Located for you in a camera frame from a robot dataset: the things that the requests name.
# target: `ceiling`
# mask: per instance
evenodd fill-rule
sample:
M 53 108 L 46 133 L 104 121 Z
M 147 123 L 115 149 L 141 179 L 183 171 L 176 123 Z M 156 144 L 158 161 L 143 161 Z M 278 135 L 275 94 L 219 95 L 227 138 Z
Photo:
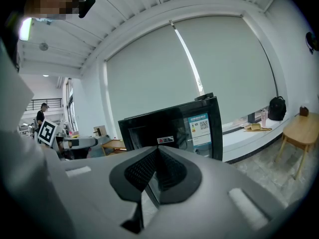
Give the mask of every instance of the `ceiling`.
M 171 0 L 96 0 L 84 19 L 72 15 L 65 20 L 33 20 L 29 41 L 18 49 L 24 62 L 42 62 L 41 66 L 66 66 L 81 69 L 90 54 L 121 24 L 135 15 Z M 272 0 L 243 0 L 266 10 Z M 39 44 L 46 42 L 47 51 Z

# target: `wooden table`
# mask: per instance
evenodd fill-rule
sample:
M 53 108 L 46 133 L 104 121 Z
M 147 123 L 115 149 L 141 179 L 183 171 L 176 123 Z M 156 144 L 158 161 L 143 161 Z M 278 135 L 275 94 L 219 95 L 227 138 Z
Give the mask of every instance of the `wooden table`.
M 309 113 L 307 117 L 296 116 L 292 122 L 284 128 L 283 132 L 283 144 L 280 148 L 279 154 L 275 160 L 278 162 L 283 154 L 286 142 L 293 144 L 294 146 L 304 150 L 303 158 L 299 165 L 295 179 L 299 177 L 300 171 L 304 165 L 306 154 L 311 147 L 314 146 L 319 136 L 319 115 Z
M 112 140 L 102 145 L 104 155 L 106 155 L 104 148 L 115 149 L 115 150 L 126 149 L 124 142 L 120 140 Z

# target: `backpack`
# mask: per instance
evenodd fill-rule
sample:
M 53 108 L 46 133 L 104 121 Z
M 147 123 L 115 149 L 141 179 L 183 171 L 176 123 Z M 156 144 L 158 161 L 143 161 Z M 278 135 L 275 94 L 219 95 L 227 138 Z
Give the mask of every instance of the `backpack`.
M 271 120 L 283 120 L 286 111 L 286 101 L 283 97 L 273 98 L 269 103 L 268 118 Z

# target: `table leg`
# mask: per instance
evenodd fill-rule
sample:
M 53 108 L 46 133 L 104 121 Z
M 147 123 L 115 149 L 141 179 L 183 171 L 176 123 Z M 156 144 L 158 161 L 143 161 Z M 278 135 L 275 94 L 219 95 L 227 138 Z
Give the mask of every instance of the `table leg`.
M 103 150 L 103 152 L 104 152 L 104 156 L 106 156 L 106 154 L 105 154 L 105 150 L 104 150 L 103 146 L 101 146 L 101 147 L 102 147 L 102 150 Z
M 307 152 L 308 152 L 308 148 L 309 148 L 309 145 L 306 145 L 306 146 L 305 146 L 305 149 L 304 149 L 303 158 L 301 159 L 301 163 L 300 163 L 300 165 L 299 165 L 297 174 L 296 174 L 296 176 L 295 176 L 295 180 L 297 180 L 298 177 L 299 177 L 299 175 L 300 175 L 301 169 L 302 169 L 302 167 L 303 167 L 303 165 L 304 165 L 304 162 L 305 162 L 305 159 L 306 159 L 306 154 L 307 154 Z
M 283 144 L 281 145 L 281 148 L 280 148 L 279 154 L 278 154 L 278 156 L 277 156 L 277 157 L 276 157 L 276 159 L 275 159 L 275 162 L 276 162 L 276 163 L 279 161 L 279 159 L 280 159 L 281 155 L 282 155 L 282 154 L 283 154 L 283 152 L 284 152 L 284 147 L 285 147 L 286 142 L 287 142 L 287 137 L 286 137 L 286 136 L 284 136 Z

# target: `qr code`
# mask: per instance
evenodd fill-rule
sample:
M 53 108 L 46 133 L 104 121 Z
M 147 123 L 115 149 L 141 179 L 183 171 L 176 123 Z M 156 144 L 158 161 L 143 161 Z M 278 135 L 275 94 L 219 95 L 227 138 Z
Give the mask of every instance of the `qr code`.
M 208 120 L 200 122 L 200 130 L 208 128 Z

